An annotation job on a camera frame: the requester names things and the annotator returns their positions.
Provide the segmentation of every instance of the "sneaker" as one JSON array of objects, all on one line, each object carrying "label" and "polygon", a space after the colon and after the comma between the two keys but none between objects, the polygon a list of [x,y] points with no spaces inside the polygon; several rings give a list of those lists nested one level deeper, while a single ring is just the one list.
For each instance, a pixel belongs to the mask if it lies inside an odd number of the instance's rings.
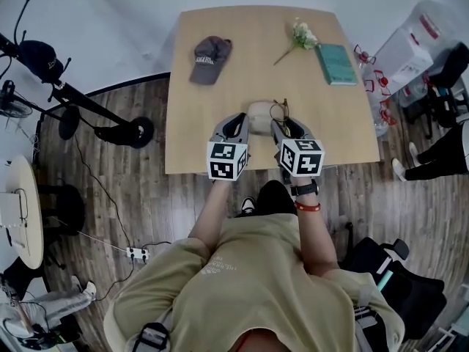
[{"label": "sneaker", "polygon": [[253,214],[256,210],[256,201],[253,197],[246,197],[241,205],[241,212],[243,214]]},{"label": "sneaker", "polygon": [[416,144],[414,144],[413,142],[409,142],[409,152],[412,156],[413,165],[416,167],[421,166],[422,164],[418,161],[417,147]]},{"label": "sneaker", "polygon": [[393,166],[394,173],[397,175],[397,177],[401,181],[407,181],[407,179],[405,178],[405,168],[404,166],[402,166],[401,162],[394,158],[391,163]]},{"label": "sneaker", "polygon": [[80,279],[76,275],[72,275],[72,290],[83,292],[83,287],[81,286]]},{"label": "sneaker", "polygon": [[91,297],[92,301],[96,300],[96,286],[93,282],[88,282],[83,293]]}]

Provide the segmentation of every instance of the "beige t-shirt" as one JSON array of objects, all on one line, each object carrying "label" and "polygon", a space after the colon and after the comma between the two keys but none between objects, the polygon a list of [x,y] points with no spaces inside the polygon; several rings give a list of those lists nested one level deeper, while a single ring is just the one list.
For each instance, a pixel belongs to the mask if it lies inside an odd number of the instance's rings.
[{"label": "beige t-shirt", "polygon": [[123,351],[173,306],[173,351],[227,351],[250,329],[273,331],[291,351],[354,351],[353,302],[368,285],[396,351],[404,325],[371,275],[305,272],[296,216],[228,219],[212,257],[201,241],[187,239],[140,271],[114,299],[105,332],[113,351]]}]

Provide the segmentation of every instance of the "power strip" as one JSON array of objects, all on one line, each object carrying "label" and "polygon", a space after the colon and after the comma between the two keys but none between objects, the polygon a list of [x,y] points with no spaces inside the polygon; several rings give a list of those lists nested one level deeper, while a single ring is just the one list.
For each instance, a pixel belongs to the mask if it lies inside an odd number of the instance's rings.
[{"label": "power strip", "polygon": [[149,260],[149,251],[141,248],[127,248],[127,257],[146,263]]}]

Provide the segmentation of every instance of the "forearm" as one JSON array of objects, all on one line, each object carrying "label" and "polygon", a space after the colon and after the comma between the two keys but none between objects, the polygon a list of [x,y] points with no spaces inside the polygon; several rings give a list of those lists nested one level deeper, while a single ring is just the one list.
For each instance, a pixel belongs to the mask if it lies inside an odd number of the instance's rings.
[{"label": "forearm", "polygon": [[[308,184],[309,181],[308,178],[297,178],[293,183],[300,186]],[[307,206],[316,206],[319,203],[314,193],[298,196],[297,201]],[[298,224],[301,254],[306,271],[311,275],[322,276],[327,271],[338,268],[336,249],[321,212],[298,210]]]},{"label": "forearm", "polygon": [[221,223],[226,218],[226,202],[232,189],[230,181],[215,181],[190,238],[198,238],[213,252],[220,238]]},{"label": "forearm", "polygon": [[31,321],[28,318],[28,315],[24,312],[24,310],[21,307],[21,304],[20,304],[19,301],[15,300],[14,302],[15,302],[15,309],[18,312],[18,314],[20,315],[21,322],[23,322],[24,327],[26,328],[28,333],[30,333],[30,334],[33,333],[34,330],[32,328],[32,324],[31,324]]}]

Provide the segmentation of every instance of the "teal book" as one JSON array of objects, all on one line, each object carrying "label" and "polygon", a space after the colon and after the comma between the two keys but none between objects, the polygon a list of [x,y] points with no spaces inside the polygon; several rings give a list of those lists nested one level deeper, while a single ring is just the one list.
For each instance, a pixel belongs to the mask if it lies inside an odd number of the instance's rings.
[{"label": "teal book", "polygon": [[330,85],[356,85],[357,77],[343,45],[319,44],[316,47],[325,80]]}]

